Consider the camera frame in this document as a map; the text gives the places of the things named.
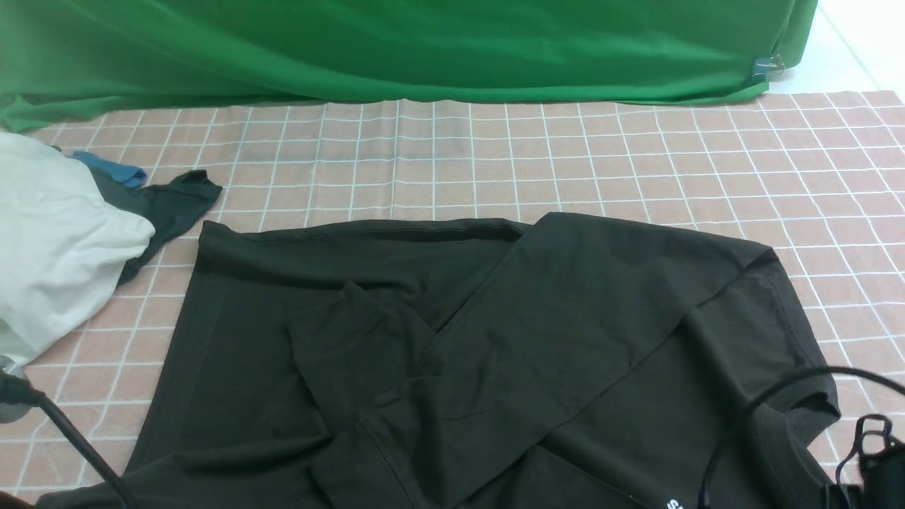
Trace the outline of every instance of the white floor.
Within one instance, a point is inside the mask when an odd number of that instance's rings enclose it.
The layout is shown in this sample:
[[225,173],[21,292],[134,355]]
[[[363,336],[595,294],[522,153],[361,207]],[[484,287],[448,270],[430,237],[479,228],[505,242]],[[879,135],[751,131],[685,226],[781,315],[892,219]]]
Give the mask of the white floor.
[[893,90],[905,97],[905,2],[820,0],[805,57],[773,93]]

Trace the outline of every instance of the white garment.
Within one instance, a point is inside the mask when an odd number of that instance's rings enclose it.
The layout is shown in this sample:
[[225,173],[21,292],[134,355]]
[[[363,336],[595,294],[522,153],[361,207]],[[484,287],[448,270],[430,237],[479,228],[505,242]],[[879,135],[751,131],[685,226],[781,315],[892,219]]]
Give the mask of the white garment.
[[0,132],[0,355],[23,366],[89,319],[153,234],[84,164]]

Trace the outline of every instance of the black cord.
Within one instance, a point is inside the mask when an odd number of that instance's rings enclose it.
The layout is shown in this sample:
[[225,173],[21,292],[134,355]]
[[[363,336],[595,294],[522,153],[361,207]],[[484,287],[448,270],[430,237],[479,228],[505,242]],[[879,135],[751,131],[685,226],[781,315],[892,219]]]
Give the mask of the black cord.
[[116,475],[116,472],[113,472],[110,465],[107,465],[104,458],[100,457],[98,451],[94,450],[94,447],[88,443],[88,440],[79,433],[79,430],[76,429],[69,418],[66,417],[66,414],[62,413],[60,407],[57,407],[53,401],[46,396],[41,398],[38,407],[47,414],[47,417],[60,429],[62,435],[70,441],[72,446],[84,456],[89,465],[100,474],[100,478],[110,484],[110,487],[113,488],[113,491],[119,496],[122,506],[125,509],[138,509],[138,502],[136,502],[129,487],[122,482],[122,479]]
[[868,379],[872,382],[879,383],[884,387],[895,390],[902,396],[905,396],[905,386],[902,386],[901,384],[896,383],[890,379],[884,378],[876,373],[859,370],[858,368],[849,368],[847,366],[823,366],[819,368],[808,368],[786,376],[779,382],[773,384],[772,386],[761,392],[756,398],[751,399],[751,401],[749,401],[749,403],[745,405],[745,407],[741,409],[741,411],[736,415],[735,420],[732,422],[723,436],[719,439],[717,447],[713,450],[713,455],[710,456],[710,461],[707,463],[707,469],[704,470],[704,478],[700,482],[700,491],[698,492],[698,509],[711,509],[710,485],[713,480],[713,474],[717,469],[717,463],[722,458],[726,447],[729,446],[730,440],[738,434],[742,425],[745,423],[748,417],[750,417],[750,415],[753,414],[754,411],[758,407],[763,405],[768,399],[774,397],[780,390],[785,389],[786,387],[804,379],[811,379],[813,377],[819,377],[821,375],[832,374],[852,375],[855,377]]
[[132,495],[129,487],[122,482],[122,479],[113,472],[110,465],[100,457],[98,451],[88,443],[88,440],[79,433],[79,430],[72,424],[72,421],[62,413],[46,394],[32,387],[32,384],[26,379],[14,377],[0,370],[0,403],[6,404],[25,404],[30,407],[37,407],[47,414],[47,417],[60,429],[60,432],[73,447],[88,461],[92,468],[100,474],[100,477],[110,484],[113,491],[116,492],[122,506],[125,509],[138,509],[138,502]]

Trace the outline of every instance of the green backdrop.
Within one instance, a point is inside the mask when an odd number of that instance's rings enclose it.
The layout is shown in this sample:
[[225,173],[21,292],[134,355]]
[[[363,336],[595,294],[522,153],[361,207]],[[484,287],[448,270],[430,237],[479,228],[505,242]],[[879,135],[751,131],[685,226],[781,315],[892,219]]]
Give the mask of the green backdrop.
[[0,0],[0,122],[258,101],[741,101],[817,0]]

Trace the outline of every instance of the blue cloth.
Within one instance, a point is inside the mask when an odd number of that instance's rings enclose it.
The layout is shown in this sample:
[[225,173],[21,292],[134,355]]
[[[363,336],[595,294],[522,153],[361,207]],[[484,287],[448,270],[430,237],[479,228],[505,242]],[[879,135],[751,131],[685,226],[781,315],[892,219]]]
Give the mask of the blue cloth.
[[88,168],[103,171],[125,187],[142,187],[148,181],[148,174],[144,169],[101,159],[90,152],[76,150],[70,158],[85,163]]

